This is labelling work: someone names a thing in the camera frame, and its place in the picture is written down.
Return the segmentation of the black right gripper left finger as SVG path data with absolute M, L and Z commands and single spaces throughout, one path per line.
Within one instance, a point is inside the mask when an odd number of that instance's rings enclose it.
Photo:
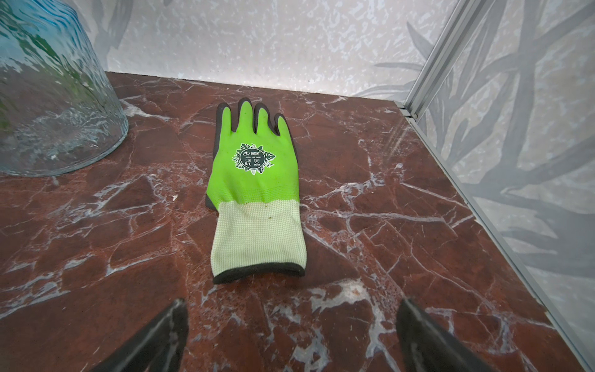
M 94 371 L 178 371 L 189 334 L 187 302 L 174 300 Z

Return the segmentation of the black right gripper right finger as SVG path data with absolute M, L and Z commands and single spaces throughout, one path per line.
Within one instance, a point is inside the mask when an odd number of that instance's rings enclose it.
M 396 330 L 407 371 L 492 371 L 411 299 L 402 299 Z

